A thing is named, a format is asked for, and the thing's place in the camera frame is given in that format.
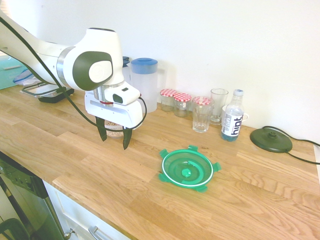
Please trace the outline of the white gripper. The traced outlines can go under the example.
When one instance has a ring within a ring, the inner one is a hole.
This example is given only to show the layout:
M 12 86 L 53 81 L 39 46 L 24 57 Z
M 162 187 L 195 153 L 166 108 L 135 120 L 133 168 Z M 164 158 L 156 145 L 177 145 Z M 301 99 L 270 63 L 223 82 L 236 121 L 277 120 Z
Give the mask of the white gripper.
M 126 150 L 130 144 L 133 129 L 141 125 L 143 121 L 143 110 L 141 104 L 135 100 L 128 105 L 113 103 L 107 106 L 94 97 L 92 91 L 84 94 L 85 110 L 88 114 L 95 116 L 96 126 L 101 140 L 107 139 L 105 120 L 121 125 L 123 132 L 123 149 Z

